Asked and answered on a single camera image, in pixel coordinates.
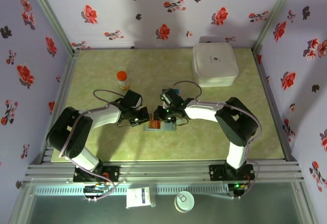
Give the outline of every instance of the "black bracket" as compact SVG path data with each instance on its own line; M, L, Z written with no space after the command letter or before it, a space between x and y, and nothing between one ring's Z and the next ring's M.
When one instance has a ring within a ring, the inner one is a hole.
M235 170L227 163L220 165L209 165L210 180L214 181L248 181L250 177L254 180L254 170L251 164L245 164Z
M113 182L118 182L120 175L119 166L102 166L100 172L95 172L96 174L103 174L104 177L109 177ZM75 168L73 182L105 182L104 179L93 176L81 170L80 168Z

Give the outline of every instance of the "can lid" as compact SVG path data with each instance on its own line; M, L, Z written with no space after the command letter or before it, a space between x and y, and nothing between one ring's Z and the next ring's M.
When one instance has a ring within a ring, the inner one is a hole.
M117 72L117 79L119 81L125 81L127 79L127 73L124 71Z
M190 192L182 191L176 196L176 207L181 211L190 211L194 207L194 197Z

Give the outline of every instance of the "white box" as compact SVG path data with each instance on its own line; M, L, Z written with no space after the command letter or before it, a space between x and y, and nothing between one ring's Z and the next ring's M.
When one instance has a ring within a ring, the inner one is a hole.
M239 74L233 49L227 42L196 44L192 67L195 82L201 87L231 86Z

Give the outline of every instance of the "wall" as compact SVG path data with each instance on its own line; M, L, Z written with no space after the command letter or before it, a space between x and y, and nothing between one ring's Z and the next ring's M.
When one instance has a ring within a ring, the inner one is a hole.
M327 0L287 0L260 50L320 223L327 220Z
M8 223L41 153L68 53L36 0L0 0L0 8L0 223Z
M48 0L74 48L253 47L276 0Z

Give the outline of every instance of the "cable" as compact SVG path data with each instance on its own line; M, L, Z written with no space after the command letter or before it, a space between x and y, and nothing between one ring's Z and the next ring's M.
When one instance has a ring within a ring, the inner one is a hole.
M195 97L195 100L196 100L198 103L200 103L200 101L198 100L198 98L202 95L202 88L200 87L200 85L198 85L198 84L195 83L195 82L192 82L192 81L186 81L186 80L185 80L185 81L179 81L179 82L176 82L173 86L175 86L175 85L177 85L177 84L179 84L179 83L183 83L183 82L192 83L192 84L196 85L196 86L200 89L200 94L198 94L198 96ZM247 191L242 195L242 197L244 197L244 196L246 196L246 195L248 194L248 192L252 189L252 187L253 187L253 185L254 185L256 179L258 178L258 174L259 174L259 171L260 171L260 166L259 166L259 164L258 164L256 161L251 161L251 160L247 159L247 156L248 156L248 153L249 153L250 145L251 145L254 141L256 141L256 140L259 138L259 136L262 134L262 126L261 126L261 123L260 123L260 121L258 120L258 118L256 118L255 115L253 115L252 113L249 113L249 112L246 111L246 110L243 110L243 109L241 109L241 108L238 108L237 106L229 105L229 104L226 104L225 102L218 102L218 103L212 103L212 102L201 102L201 103L203 103L203 104L217 105L217 106L218 106L218 105L223 105L223 106L229 107L229 108L231 108L231 109L238 110L238 111L242 112L243 114L248 115L249 117L251 117L251 118L252 118L252 119L257 123L257 125L258 125L259 132L256 134L256 136L254 136L252 139L250 139L250 140L248 141L248 144L247 144L247 147L246 147L246 150L245 150L245 154L244 154L244 158L245 158L247 161L249 161L249 162L253 162L253 163L257 164L257 166L258 166L258 172L257 172L256 176L254 177L254 180L253 180L252 184L250 185L250 187L248 188L248 190L247 190Z
M94 90L94 91L93 91L93 95L94 95L97 99L99 99L99 100L101 100L101 101L104 101L104 102L106 102L107 104L106 104L105 106L103 106L103 107L99 107L99 108L94 108L94 109L91 109L91 110L87 110L87 111L83 112L81 115L79 115L79 116L77 117L77 119L75 120L75 122L74 122L74 124L73 124L73 126L72 126L72 129L71 129L71 131L70 131L70 133L69 133L69 135L68 135L68 137L67 137L67 139L66 139L66 141L65 141L65 143L64 143L64 145L63 145L63 147L62 147L61 150L60 150L60 153L59 153L59 157L60 157L60 158L61 158L62 155L64 154L64 152L65 152L65 150L66 150L66 148L67 148L67 146L68 146L68 144L69 144L69 141L71 140L71 137L72 137L72 135L73 135L73 132L74 132L76 126L77 126L77 123L78 123L78 121L81 119L81 117L84 116L84 115L87 114L87 113L93 113L94 111L105 110L105 109L107 109L107 108L109 107L109 105L111 104L111 102L109 102L109 101L107 101L107 100L105 100L105 99L102 99L102 98L100 98L99 96L97 96L97 95L96 95L96 92L98 92L98 91L109 92L109 93L113 93L113 94L115 94L115 95L119 95L119 96L124 97L123 95L121 95L121 94L119 94L119 93L116 93L116 92L114 92L114 91L111 91L111 90L106 90L106 89L96 89L96 90Z
M228 199L228 200L233 200L234 199L234 197L231 196L230 194L229 194L229 196L214 194L214 193L207 193L207 192L195 192L193 194L207 195L207 196L211 196L211 197L224 198L224 199Z
M209 104L209 105L223 105L223 106L229 107L231 109L238 110L241 113L243 113L243 114L248 115L249 117L251 117L257 123L258 128L259 128L259 132L256 134L256 136L254 136L252 139L250 139L248 141L247 148L246 148L246 151L245 151L245 154L244 154L244 158L247 158L247 155L249 153L250 145L252 144L253 141L256 141L259 138L259 136L262 134L262 126L261 126L261 123L258 120L258 118L256 118L255 115L253 115L252 113L250 113L250 112L248 112L246 110L243 110L241 108L238 108L237 106L234 106L234 105L226 104L225 102L213 103L213 102L202 102L202 101L198 101L198 103Z
M183 83L183 82L188 82L188 83L192 83L194 85L196 85L199 89L200 89L200 93L195 97L195 100L197 102L200 102L198 100L198 98L202 95L202 88L200 87L200 85L198 85L196 82L193 82L193 81L188 81L188 80L184 80L184 81L179 81L179 82L176 82L173 84L173 86L176 86L177 84L179 83ZM245 157L247 157L248 153L249 153L249 148L250 148L250 144L252 144L253 141L257 140L258 137L261 135L262 133L262 126L261 126L261 123L260 121L252 114L252 113L249 113L248 111L246 110L243 110L241 108L238 108L237 106L233 106L233 105L229 105L229 104L226 104L225 102L218 102L218 103L212 103L212 102L202 102L203 104L216 104L216 105L223 105L223 106L226 106L226 107L229 107L231 109L235 109L235 110L238 110L246 115L248 115L249 117L251 117L258 125L258 128L259 128L259 133L251 140L249 140L248 142L248 146L246 148L246 151L245 151Z
M74 132L76 126L77 126L77 123L78 123L78 121L81 119L81 117L83 117L85 114L93 113L93 112L95 112L95 111L100 111L100 110L108 109L108 107L110 106L110 104L113 103L113 102L109 102L109 101L107 101L107 100L105 100L105 99L102 99L102 98L98 97L98 96L96 95L96 92L98 92L98 91L110 92L110 93L113 93L113 94L116 94L116 95L119 95L119 96L124 97L123 95L121 95L121 94L119 94L119 93L116 93L116 92L114 92L114 91L110 91L110 90L106 90L106 89L96 89L96 90L94 90L94 91L93 91L93 95L94 95L97 99L99 99L99 100L101 100L101 101L104 101L104 102L106 102L107 104L106 104L105 106L103 106L103 107L99 107L99 108L94 108L94 109L91 109L91 110L87 110L87 111L81 113L81 114L77 117L77 119L74 121L74 124L73 124L73 126L72 126L72 129L71 129L71 131L70 131L70 133L69 133L69 135L68 135L68 137L67 137L67 139L66 139L66 141L65 141L65 143L64 143L64 145L63 145L63 147L62 147L61 150L60 150L60 153L59 153L59 157L60 157L60 158L61 158L62 155L64 154L64 152L65 152L65 150L66 150L66 148L67 148L67 146L68 146L68 144L69 144L69 142L70 142L70 140L71 140L71 137L72 137L72 135L73 135L73 132ZM103 195L101 195L101 196L99 196L99 197L94 197L94 199L88 198L88 200L97 201L98 199L102 199L102 198L105 198L105 197L111 195L111 194L116 190L116 186L115 186L115 184L114 184L113 181L112 181L111 179L109 179L108 177L105 177L105 176L103 176L103 175L99 175L99 174L95 174L95 173L93 173L93 172L91 172L91 171L89 171L89 170L87 170L87 169L81 167L80 165L78 165L77 163L75 163L72 159L69 159L69 160L70 160L74 165L76 165L76 166L79 167L81 170L83 170L84 172L86 172L86 173L88 173L88 174L90 174L90 175L96 176L96 177L98 177L98 178L102 178L102 179L104 179L105 181L109 181L109 182L112 184L112 186L113 186L113 188L111 189L111 191L109 191L108 193L103 194Z
M199 89L200 89L200 93L195 97L195 100L198 101L198 98L202 95L202 88L200 87L200 85L198 85L196 82L192 82L192 81L188 81L188 80L184 80L184 81L179 81L176 82L175 84L173 84L173 86L179 84L179 83L183 83L183 82L188 82L188 83L192 83L194 85L196 85Z
M260 172L260 165L256 161L252 161L250 159L247 159L247 161L249 161L250 163L256 164L258 166L258 172L256 173L256 176L254 177L254 180L251 183L250 187L245 191L245 193L242 196L240 196L239 199L245 197L251 191L251 189L253 188L253 185L254 185L256 179L258 179L258 175L259 175L259 172Z
M134 109L138 109L143 105L143 96L142 95L140 95L140 96L141 96L141 103L139 104L138 107L135 107Z
M245 174L245 176L247 177L247 179L249 180L249 182L247 183L247 185L249 185L250 184L250 182L251 182L251 179L250 179L250 177L247 175L247 174Z
M184 118L186 120L186 123L182 123L182 124L176 124L176 123L173 123L175 124L176 126L183 126L183 125L187 125L189 123L189 120Z
M70 160L73 164L75 164L77 167L79 167L81 170L83 170L84 172L86 172L86 173L88 173L88 174L91 174L91 175L93 175L93 176L96 176L96 177L98 177L98 178L102 178L102 179L104 179L105 181L110 182L110 183L112 184L112 186L113 186L112 189L111 189L108 193L106 193L106 194L103 194L103 195L101 195L101 196L99 196L99 197L94 197L93 199L92 199L92 198L87 198L89 201L97 201L97 200L103 199L103 198L105 198L105 197L111 195L111 194L116 190L116 185L113 183L113 181L112 181L111 179L109 179L109 178L107 178L107 177L105 177L105 176L103 176L103 175L95 174L95 173L93 173L93 172L91 172L91 171L89 171L89 170L87 170L87 169L85 169L85 168L79 166L79 165L78 165L77 163L75 163L73 160L71 160L71 159L69 159L69 160Z
M121 95L121 94L119 94L119 93L116 93L116 92L114 92L114 91L107 90L107 89L96 89L96 90L94 90L94 91L93 91L93 95L94 95L98 100L102 100L102 101L106 102L107 104L109 104L110 102L107 101L107 100L105 100L105 99L102 99L102 98L100 98L99 96L96 95L96 92L98 92L98 91L109 92L109 93L112 93L112 94L115 94L115 95L119 95L119 96L124 97L124 95Z

